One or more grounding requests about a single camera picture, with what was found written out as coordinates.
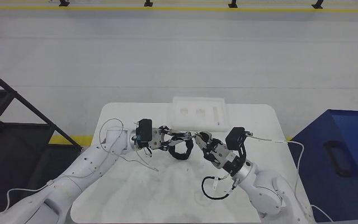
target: blue container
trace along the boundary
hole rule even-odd
[[[327,110],[292,141],[305,145],[299,174],[310,203],[334,221],[358,220],[358,111]],[[289,147],[297,166],[300,146]]]

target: cable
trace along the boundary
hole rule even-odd
[[[145,164],[139,162],[138,160],[127,160],[127,159],[124,158],[123,156],[119,156],[119,157],[121,157],[122,159],[124,159],[124,160],[127,161],[127,162],[137,162],[137,163],[141,164],[142,166],[145,166],[145,167],[147,167],[147,168],[149,168],[149,169],[151,169],[151,170],[154,170],[154,171],[156,171],[156,172],[159,172],[159,170],[158,170],[157,168],[150,167],[149,165],[147,166],[147,165],[145,165]]]
[[[207,177],[205,177],[203,180],[202,180],[202,182],[201,182],[201,190],[202,190],[202,192],[204,193],[204,195],[207,197],[207,198],[209,198],[209,199],[211,199],[211,200],[223,200],[223,199],[225,199],[225,198],[227,198],[229,195],[230,195],[230,193],[235,189],[235,187],[233,186],[232,188],[231,188],[231,190],[229,191],[229,193],[227,193],[226,195],[224,195],[224,196],[222,196],[222,197],[219,197],[219,198],[214,198],[214,197],[211,197],[211,196],[209,196],[206,192],[205,192],[205,190],[204,190],[204,182],[207,180],[207,179],[215,179],[215,177],[214,176],[207,176]]]
[[[273,140],[273,139],[268,139],[268,138],[258,138],[258,137],[255,137],[255,136],[251,136],[249,134],[247,134],[246,136],[250,137],[250,138],[257,139],[257,140],[269,141],[269,142],[275,142],[275,143],[293,143],[293,144],[298,144],[298,145],[300,145],[302,147],[301,154],[298,157],[298,162],[297,162],[296,183],[295,183],[295,188],[294,188],[294,194],[295,194],[295,197],[296,197],[296,190],[297,190],[298,177],[299,177],[299,169],[300,169],[301,158],[302,158],[302,155],[303,155],[303,152],[304,152],[304,145],[302,143],[295,142],[295,141],[286,141],[286,140],[282,141],[282,140]]]
[[[267,138],[258,138],[258,137],[255,137],[255,136],[251,136],[249,134],[246,134],[247,137],[250,137],[250,138],[254,138],[254,139],[257,139],[257,140],[263,140],[263,141],[269,141],[269,142],[275,142],[275,143],[293,143],[293,144],[298,144],[302,147],[302,150],[301,150],[301,153],[300,153],[300,156],[298,157],[298,161],[297,161],[297,173],[296,173],[296,183],[295,183],[295,188],[294,188],[294,195],[295,195],[295,198],[296,200],[298,201],[298,204],[300,205],[302,211],[304,211],[305,209],[303,208],[300,200],[297,198],[297,195],[296,195],[296,189],[297,189],[297,184],[298,184],[298,178],[299,178],[299,169],[300,169],[300,163],[301,163],[301,158],[302,158],[302,155],[303,155],[303,152],[304,152],[304,145],[302,143],[299,143],[299,142],[295,142],[295,141],[281,141],[281,140],[273,140],[273,139],[267,139]],[[311,207],[314,207],[316,209],[318,209],[320,212],[322,212],[325,216],[327,216],[327,218],[332,222],[332,223],[335,223],[325,212],[323,212],[320,208],[318,208],[317,206],[311,204],[310,205]]]
[[[107,150],[105,150],[105,148],[103,147],[103,143],[102,143],[102,141],[101,141],[101,132],[102,132],[102,129],[103,129],[103,127],[105,126],[105,124],[107,124],[109,121],[111,121],[111,120],[118,120],[120,123],[121,123],[121,125],[122,125],[122,130],[121,130],[121,133],[119,134],[119,136],[116,138],[116,140],[114,141],[114,143],[111,145],[111,147],[110,147],[110,149],[107,151]],[[104,123],[103,123],[103,125],[101,126],[101,128],[100,128],[100,132],[99,132],[99,134],[98,134],[98,140],[99,140],[99,143],[100,143],[100,146],[101,146],[101,148],[105,151],[105,152],[107,152],[107,155],[106,155],[106,157],[105,157],[105,159],[101,162],[101,164],[98,166],[98,170],[100,169],[100,167],[102,166],[102,164],[106,161],[106,159],[108,158],[108,156],[109,156],[109,154],[110,154],[110,152],[111,152],[111,150],[112,150],[112,147],[114,146],[114,144],[117,142],[117,140],[121,137],[121,135],[122,135],[122,133],[123,133],[123,129],[124,129],[124,124],[123,124],[123,122],[120,120],[120,119],[118,119],[118,118],[111,118],[111,119],[108,119],[108,120],[106,120]],[[88,175],[86,175],[86,176],[72,176],[72,175],[64,175],[64,176],[67,176],[67,177],[69,177],[69,178],[86,178],[86,177],[89,177],[89,176],[91,176],[94,172],[96,172],[96,170],[93,170],[90,174],[88,174]]]
[[[46,188],[47,186],[49,186],[51,184],[53,184],[53,180],[48,181],[45,186],[43,186],[42,188],[39,188],[37,190],[31,190],[31,189],[25,189],[25,188],[13,188],[13,189],[8,190],[7,193],[6,193],[6,199],[7,199],[6,208],[5,208],[4,211],[2,211],[0,213],[4,213],[9,209],[9,207],[10,207],[10,192],[11,191],[13,191],[13,190],[23,190],[23,191],[26,191],[26,192],[39,192],[40,190]]]
[[[322,212],[329,220],[330,222],[332,222],[333,224],[335,224],[335,222],[330,218],[330,216],[328,216],[325,212],[323,212],[320,208],[318,208],[317,206],[311,204],[312,208],[316,208],[317,210],[319,210],[320,212]]]

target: yellow floor line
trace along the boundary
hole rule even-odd
[[[92,143],[93,136],[70,136],[80,146],[90,146]],[[52,136],[50,144],[71,144],[63,136]]]
[[[31,3],[49,3],[51,1],[49,0],[35,0],[35,1],[27,1],[27,0],[5,0],[5,1],[0,1],[0,4],[3,4],[3,3],[28,3],[28,4],[31,4]],[[98,4],[117,4],[117,3],[142,3],[143,1],[138,1],[138,0],[134,0],[134,1],[128,1],[128,0],[109,0],[109,1],[101,1],[101,2],[98,2]],[[216,1],[171,1],[171,0],[153,0],[152,2],[154,3],[168,3],[168,4],[226,4],[226,3],[229,3],[229,2],[226,2],[226,1],[219,1],[219,2],[216,2]],[[297,5],[297,6],[300,6],[300,5],[311,5],[311,3],[309,2],[237,2],[237,5],[263,5],[263,6],[270,6],[270,5]],[[327,3],[324,3],[323,5],[331,5],[331,6],[358,6],[358,3],[349,3],[349,2],[327,2]]]
[[[78,11],[123,11],[123,10],[154,10],[154,11],[240,11],[240,12],[337,12],[358,13],[358,9],[324,8],[207,8],[207,7],[102,7],[102,6],[0,6],[0,10],[78,10]]]

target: white cord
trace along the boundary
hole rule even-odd
[[[111,149],[112,149],[112,146],[111,146],[111,148],[109,149],[109,151],[107,151],[107,150],[104,149],[104,147],[103,147],[103,145],[102,145],[102,141],[101,141],[101,132],[102,132],[103,126],[104,126],[107,122],[109,122],[110,120],[118,120],[118,121],[122,124],[121,133],[120,133],[120,135],[117,137],[117,139],[114,141],[114,143],[112,144],[112,146],[117,142],[117,140],[119,139],[119,137],[122,135],[122,132],[123,132],[123,129],[124,129],[123,122],[122,122],[120,119],[117,119],[117,118],[109,119],[109,120],[107,120],[106,122],[103,123],[103,125],[102,125],[102,127],[101,127],[101,129],[100,129],[100,133],[99,133],[99,135],[98,135],[98,140],[100,141],[101,148],[102,148],[105,152],[107,152],[108,154],[110,153],[110,151],[111,151]],[[114,153],[114,154],[117,155],[117,156],[119,156],[119,157],[121,157],[121,158],[123,158],[123,159],[124,159],[125,161],[127,161],[127,162],[138,162],[138,163],[140,163],[141,165],[143,165],[143,166],[145,166],[145,167],[147,167],[147,168],[149,168],[149,169],[151,169],[151,170],[154,170],[154,171],[156,171],[156,172],[159,172],[158,169],[150,167],[149,164],[148,164],[147,162],[145,162],[144,159],[142,159],[142,157],[138,154],[138,151],[137,151],[137,150],[136,150],[135,152],[136,152],[136,154],[138,155],[138,157],[139,157],[145,164],[141,163],[141,162],[138,161],[138,160],[127,160],[125,157],[123,157],[123,156],[121,156],[121,155],[118,155],[117,153]]]
[[[53,180],[48,181],[45,186],[43,186],[42,188],[39,188],[37,190],[31,190],[31,189],[25,189],[25,188],[13,188],[13,189],[8,190],[7,193],[6,193],[6,199],[7,199],[6,208],[5,208],[4,211],[2,211],[0,213],[5,213],[9,209],[9,207],[10,207],[10,192],[11,191],[13,191],[13,190],[23,190],[25,192],[39,192],[40,190],[46,188],[47,186],[49,186],[51,184],[53,184]]]
[[[295,183],[295,188],[294,188],[294,195],[295,195],[295,198],[296,200],[298,201],[298,204],[300,205],[302,211],[304,211],[304,208],[300,202],[300,200],[297,198],[297,195],[296,195],[296,189],[297,189],[297,184],[298,184],[298,178],[299,178],[299,169],[300,169],[300,163],[301,163],[301,158],[302,158],[302,155],[303,155],[303,151],[304,151],[304,145],[302,143],[299,143],[299,142],[295,142],[295,141],[286,141],[286,140],[273,140],[273,139],[267,139],[267,138],[258,138],[258,137],[255,137],[255,136],[251,136],[249,134],[246,134],[247,137],[250,137],[250,138],[254,138],[254,139],[257,139],[257,140],[263,140],[263,141],[269,141],[269,142],[275,142],[275,143],[293,143],[293,144],[298,144],[302,147],[302,150],[301,150],[301,153],[300,153],[300,156],[298,157],[298,162],[297,162],[297,173],[296,173],[296,183]],[[329,220],[332,222],[332,223],[335,223],[333,222],[333,220],[326,214],[324,213],[320,208],[318,208],[317,206],[315,205],[311,205],[311,207],[315,207],[316,209],[320,210],[324,215],[326,215]]]
[[[294,188],[294,194],[295,194],[295,197],[296,197],[296,189],[297,189],[297,183],[298,183],[298,177],[299,177],[299,169],[300,169],[300,163],[301,163],[301,158],[302,158],[302,155],[303,155],[303,151],[304,151],[304,145],[302,143],[299,143],[299,142],[294,142],[294,141],[282,141],[282,140],[273,140],[273,139],[267,139],[267,138],[258,138],[258,137],[255,137],[255,136],[250,136],[250,135],[246,135],[247,137],[250,137],[250,138],[254,138],[254,139],[258,139],[258,140],[263,140],[263,141],[269,141],[269,142],[275,142],[275,143],[293,143],[293,144],[299,144],[301,147],[302,147],[302,150],[301,150],[301,154],[300,156],[298,157],[298,162],[297,162],[297,173],[296,173],[296,183],[295,183],[295,188]]]
[[[121,123],[121,125],[122,125],[122,130],[121,130],[121,133],[119,134],[119,136],[118,136],[118,137],[116,138],[116,140],[114,141],[114,143],[111,145],[110,149],[107,151],[107,150],[105,150],[105,148],[104,148],[103,145],[102,145],[101,133],[102,133],[102,129],[103,129],[103,127],[105,126],[105,124],[107,124],[107,123],[108,123],[109,121],[111,121],[111,120],[118,120],[118,121]],[[122,133],[123,133],[123,129],[124,129],[123,122],[122,122],[120,119],[118,119],[118,118],[108,119],[108,120],[106,120],[106,121],[103,123],[103,125],[101,126],[100,132],[99,132],[99,134],[98,134],[98,140],[100,141],[100,146],[101,146],[101,148],[102,148],[105,152],[107,152],[107,155],[106,155],[105,159],[101,162],[101,164],[98,166],[98,169],[97,169],[97,170],[100,169],[100,167],[102,166],[102,164],[103,164],[103,163],[106,161],[106,159],[108,158],[108,155],[110,154],[110,152],[111,152],[111,150],[112,150],[112,147],[113,147],[114,144],[117,142],[117,140],[121,137],[121,135],[122,135]],[[72,175],[64,175],[64,176],[67,176],[67,177],[69,177],[69,178],[86,178],[86,177],[91,176],[94,172],[95,172],[95,170],[93,170],[90,174],[88,174],[88,175],[86,175],[86,176],[72,176]]]
[[[147,164],[146,162],[145,162],[145,164],[143,164],[143,163],[141,163],[141,162],[139,162],[138,160],[127,160],[126,158],[124,158],[123,156],[119,156],[119,157],[121,157],[122,159],[124,159],[125,161],[127,161],[127,162],[138,162],[138,163],[140,163],[142,166],[145,166],[145,167],[147,167],[147,168],[149,168],[149,169],[151,169],[151,170],[154,170],[154,171],[156,171],[156,172],[159,172],[159,170],[157,169],[157,168],[155,168],[155,167],[150,167],[149,165],[147,166],[147,165],[145,165],[145,164]]]
[[[325,212],[323,212],[320,208],[318,208],[317,206],[311,204],[312,208],[316,208],[317,210],[319,210],[320,212],[322,212],[329,220],[330,222],[332,222],[333,224],[335,224],[335,222],[330,218],[330,216],[328,216]]]

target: table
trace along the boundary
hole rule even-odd
[[[148,118],[153,126],[169,124],[167,109],[170,104],[109,103],[102,109],[92,144],[98,144],[101,125],[110,118],[121,119],[125,128],[135,128],[136,122]],[[232,127],[245,127],[255,136],[284,139],[274,109],[268,105],[227,104]],[[113,120],[105,128],[120,125]],[[228,133],[213,133],[225,140]],[[280,173],[294,186],[296,167],[287,144],[245,141],[247,158],[259,167]],[[185,144],[176,146],[177,152],[185,151]],[[224,170],[216,169],[202,156],[195,145],[186,161],[175,160],[168,152],[156,150],[153,157],[142,157],[159,172],[136,162],[120,158],[102,178],[85,190],[73,203],[71,217],[77,223],[261,223],[257,211],[251,206],[247,194],[237,188],[225,200],[213,201],[201,192],[201,181],[206,176],[224,176]],[[138,160],[136,153],[127,159]],[[219,182],[216,191],[213,182],[205,184],[208,194],[224,195],[232,181]],[[298,198],[308,206],[308,198],[301,182]]]

